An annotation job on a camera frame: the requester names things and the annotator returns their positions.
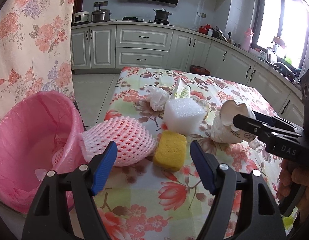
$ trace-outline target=rice cooker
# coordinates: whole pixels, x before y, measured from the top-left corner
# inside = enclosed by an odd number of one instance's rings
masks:
[[[87,23],[90,20],[90,14],[87,11],[80,11],[74,14],[73,23]]]

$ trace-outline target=floral curtain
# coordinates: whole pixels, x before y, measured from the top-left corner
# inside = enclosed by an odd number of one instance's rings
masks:
[[[0,120],[22,99],[56,90],[73,101],[74,0],[7,0],[0,11]]]

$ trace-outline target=table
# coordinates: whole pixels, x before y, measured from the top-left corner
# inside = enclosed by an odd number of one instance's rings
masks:
[[[150,134],[160,140],[167,127],[163,111],[154,112],[146,102],[147,86],[156,86],[172,93],[178,78],[191,87],[191,94],[205,99],[210,112],[204,120],[211,125],[222,104],[234,99],[246,102],[263,114],[277,116],[268,102],[254,89],[214,77],[180,71],[131,68],[122,69],[105,119],[129,116],[138,119]],[[218,144],[204,127],[187,137],[187,157],[180,171],[171,173],[152,163],[152,157],[122,168],[113,168],[105,189],[95,198],[101,219],[112,239],[194,240],[209,213],[213,196],[203,188],[189,154],[189,145],[198,140],[202,149],[214,154],[220,163],[236,171],[261,171],[273,195],[279,183],[281,158],[265,151],[260,142],[255,150],[243,141],[240,144]],[[240,207],[240,191],[236,192],[225,237],[234,233]],[[285,220],[289,231],[296,216]]]

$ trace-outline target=yellow sponge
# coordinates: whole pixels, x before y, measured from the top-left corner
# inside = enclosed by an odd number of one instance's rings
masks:
[[[183,166],[187,148],[187,139],[176,132],[164,131],[155,151],[155,165],[171,171],[178,171]]]

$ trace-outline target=white foam block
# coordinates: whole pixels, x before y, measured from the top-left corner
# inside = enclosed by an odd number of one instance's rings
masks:
[[[170,99],[165,105],[163,120],[170,131],[189,135],[199,128],[206,114],[191,98]]]

